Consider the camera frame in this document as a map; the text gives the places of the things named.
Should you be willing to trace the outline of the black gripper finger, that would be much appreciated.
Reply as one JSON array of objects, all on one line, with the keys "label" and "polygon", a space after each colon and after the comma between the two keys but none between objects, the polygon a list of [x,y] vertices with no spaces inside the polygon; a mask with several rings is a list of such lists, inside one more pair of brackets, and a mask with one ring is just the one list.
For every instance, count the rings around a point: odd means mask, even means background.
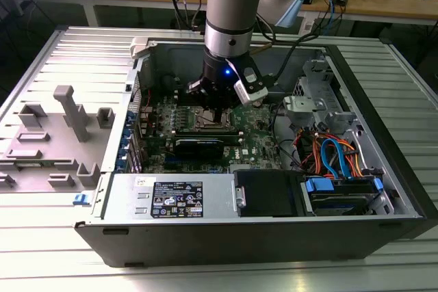
[{"label": "black gripper finger", "polygon": [[203,109],[213,114],[213,122],[219,123],[219,98],[214,83],[209,79],[199,79],[188,84],[187,92]]},{"label": "black gripper finger", "polygon": [[219,121],[221,122],[222,115],[226,110],[240,106],[242,102],[234,89],[234,85],[221,85],[219,92]]}]

